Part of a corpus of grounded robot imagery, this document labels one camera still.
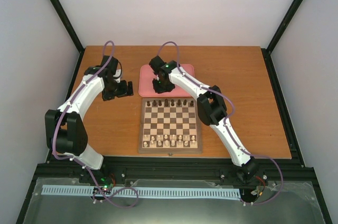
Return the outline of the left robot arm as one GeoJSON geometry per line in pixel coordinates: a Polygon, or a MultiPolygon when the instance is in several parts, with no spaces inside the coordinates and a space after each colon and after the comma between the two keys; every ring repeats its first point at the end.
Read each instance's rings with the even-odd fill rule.
{"type": "Polygon", "coordinates": [[[103,56],[101,65],[89,67],[74,93],[56,110],[45,114],[46,143],[55,158],[77,161],[90,168],[98,183],[110,177],[109,168],[103,165],[104,157],[88,142],[83,119],[98,95],[103,101],[133,95],[133,83],[123,80],[121,63],[112,56],[103,56]]]}

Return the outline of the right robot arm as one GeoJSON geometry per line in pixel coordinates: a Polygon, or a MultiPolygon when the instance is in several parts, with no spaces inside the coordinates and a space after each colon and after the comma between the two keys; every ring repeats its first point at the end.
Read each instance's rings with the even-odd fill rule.
{"type": "Polygon", "coordinates": [[[170,92],[178,86],[196,101],[200,121],[215,131],[237,167],[237,180],[242,184],[249,183],[259,167],[230,123],[230,115],[224,102],[225,96],[220,88],[216,85],[211,87],[195,79],[174,60],[167,63],[156,56],[151,59],[149,66],[156,75],[153,80],[156,93],[170,92]]]}

